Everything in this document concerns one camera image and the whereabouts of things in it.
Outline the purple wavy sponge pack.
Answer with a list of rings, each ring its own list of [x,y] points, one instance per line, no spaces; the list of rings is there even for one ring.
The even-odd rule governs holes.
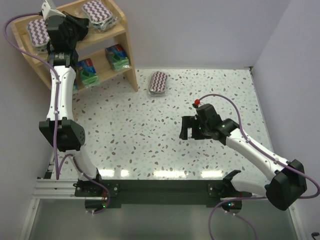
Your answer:
[[[37,53],[47,53],[50,37],[43,18],[30,21],[26,26],[31,46]]]
[[[96,31],[106,32],[118,23],[116,15],[101,0],[90,0],[81,9]]]
[[[156,71],[152,74],[148,92],[153,97],[161,97],[166,93],[168,75],[163,71]]]

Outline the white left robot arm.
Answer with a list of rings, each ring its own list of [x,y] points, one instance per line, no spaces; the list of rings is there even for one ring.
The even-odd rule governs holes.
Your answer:
[[[79,60],[76,46],[88,33],[86,19],[53,15],[44,23],[49,35],[46,64],[50,68],[51,97],[46,120],[39,122],[39,130],[53,147],[57,179],[64,164],[58,153],[65,153],[76,168],[81,186],[88,181],[98,185],[101,176],[85,150],[85,130],[75,122],[72,110]]]

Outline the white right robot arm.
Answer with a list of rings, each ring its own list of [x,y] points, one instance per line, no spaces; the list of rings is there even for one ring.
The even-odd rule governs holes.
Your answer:
[[[279,210],[289,206],[307,190],[303,174],[304,166],[298,160],[288,161],[252,139],[230,118],[222,120],[211,104],[196,108],[196,115],[181,118],[179,138],[188,139],[188,130],[194,140],[215,140],[227,146],[255,165],[265,176],[258,181],[244,176],[240,170],[233,170],[216,186],[221,197],[229,193],[247,192],[266,197]]]

